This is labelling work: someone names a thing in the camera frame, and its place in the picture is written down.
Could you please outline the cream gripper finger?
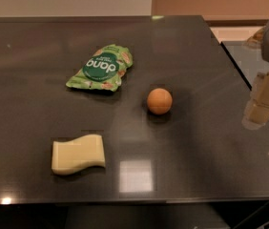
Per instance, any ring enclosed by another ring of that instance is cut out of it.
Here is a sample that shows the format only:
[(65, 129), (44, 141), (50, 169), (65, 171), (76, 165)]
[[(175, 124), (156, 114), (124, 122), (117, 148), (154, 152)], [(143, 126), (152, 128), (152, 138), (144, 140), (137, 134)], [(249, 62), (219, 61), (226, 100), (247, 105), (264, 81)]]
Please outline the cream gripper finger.
[(260, 49), (261, 43), (264, 35), (264, 27), (256, 31), (252, 36), (250, 36), (245, 42), (244, 46), (249, 49)]
[(243, 113), (242, 125), (248, 130), (257, 130), (269, 120), (269, 72), (255, 77)]

